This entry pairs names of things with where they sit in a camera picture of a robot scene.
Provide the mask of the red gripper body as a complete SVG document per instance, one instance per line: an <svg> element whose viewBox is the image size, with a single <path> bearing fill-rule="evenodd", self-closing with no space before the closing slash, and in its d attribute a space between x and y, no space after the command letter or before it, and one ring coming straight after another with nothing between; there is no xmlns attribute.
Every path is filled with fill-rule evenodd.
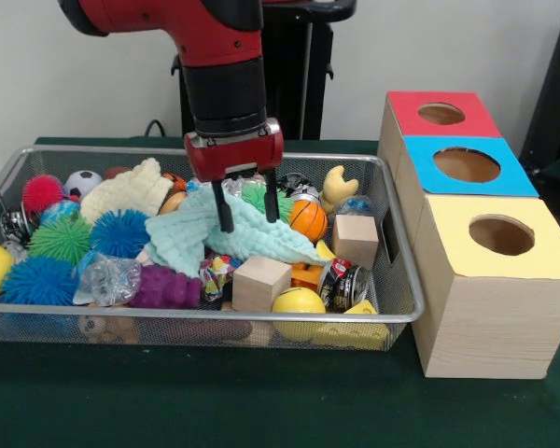
<svg viewBox="0 0 560 448"><path fill-rule="evenodd" d="M263 173L277 168L284 155L284 136L274 118L242 135L206 137L187 133L184 143L193 173L202 182L221 181L249 170Z"/></svg>

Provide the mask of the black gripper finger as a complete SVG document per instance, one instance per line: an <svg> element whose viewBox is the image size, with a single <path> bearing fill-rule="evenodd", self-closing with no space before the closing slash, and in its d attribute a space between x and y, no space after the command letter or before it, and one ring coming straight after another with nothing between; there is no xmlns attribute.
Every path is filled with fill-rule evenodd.
<svg viewBox="0 0 560 448"><path fill-rule="evenodd" d="M232 212L230 206L227 204L222 188L222 181L216 180L212 182L212 188L216 201L217 214L220 229L223 232L231 233L234 230Z"/></svg>
<svg viewBox="0 0 560 448"><path fill-rule="evenodd" d="M276 188L276 171L274 168L263 173L266 180L266 190L264 194L264 205L266 218L270 223L279 219L279 206Z"/></svg>

